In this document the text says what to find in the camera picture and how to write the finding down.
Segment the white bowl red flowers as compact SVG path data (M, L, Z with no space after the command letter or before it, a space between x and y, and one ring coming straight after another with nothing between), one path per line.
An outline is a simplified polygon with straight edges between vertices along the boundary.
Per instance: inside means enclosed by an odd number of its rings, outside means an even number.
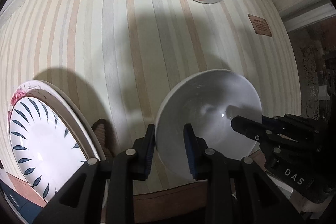
M191 180L183 127L192 125L197 137L224 156L240 160L256 145L231 127L241 116L260 123L262 105L254 86L242 75L225 69L196 73L177 84L163 100L155 121L155 144L164 166Z

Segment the white plate grey flower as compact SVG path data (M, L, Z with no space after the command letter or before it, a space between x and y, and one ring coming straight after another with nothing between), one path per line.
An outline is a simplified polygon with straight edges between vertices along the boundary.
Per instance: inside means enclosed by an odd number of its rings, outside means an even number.
M27 182L19 193L44 207L72 175L100 153L66 97L50 83L30 80L10 98L7 131L15 163Z

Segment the white plate blue leaf rim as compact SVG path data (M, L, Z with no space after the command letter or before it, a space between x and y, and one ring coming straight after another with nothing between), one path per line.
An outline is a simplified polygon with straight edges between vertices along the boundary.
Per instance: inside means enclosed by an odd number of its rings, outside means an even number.
M16 102L9 133L21 173L47 202L87 160L62 119L37 98Z

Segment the white plate pink flowers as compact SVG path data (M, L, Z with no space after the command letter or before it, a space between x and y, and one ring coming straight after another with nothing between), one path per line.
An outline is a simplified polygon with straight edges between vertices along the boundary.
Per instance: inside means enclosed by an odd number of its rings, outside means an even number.
M47 81L39 80L29 80L22 83L10 99L7 112L9 118L14 113L15 104L23 97L34 97L46 103L53 111L52 115L57 115L69 129L86 157L106 159L91 126L77 106L58 87Z

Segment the brown mat label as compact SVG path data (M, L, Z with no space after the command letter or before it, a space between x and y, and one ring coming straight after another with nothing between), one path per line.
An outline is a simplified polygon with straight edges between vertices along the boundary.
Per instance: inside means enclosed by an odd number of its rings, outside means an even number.
M272 33L265 19L248 14L248 18L256 34L272 37Z

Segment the striped beige table mat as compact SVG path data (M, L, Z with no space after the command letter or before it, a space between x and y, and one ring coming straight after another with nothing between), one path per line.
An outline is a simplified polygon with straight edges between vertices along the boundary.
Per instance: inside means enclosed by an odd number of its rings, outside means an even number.
M265 19L272 37L256 34L248 14ZM217 68L245 76L264 115L301 114L293 49L272 0L22 0L1 15L3 167L21 177L7 112L25 81L54 84L89 123L110 121L120 152L179 81Z

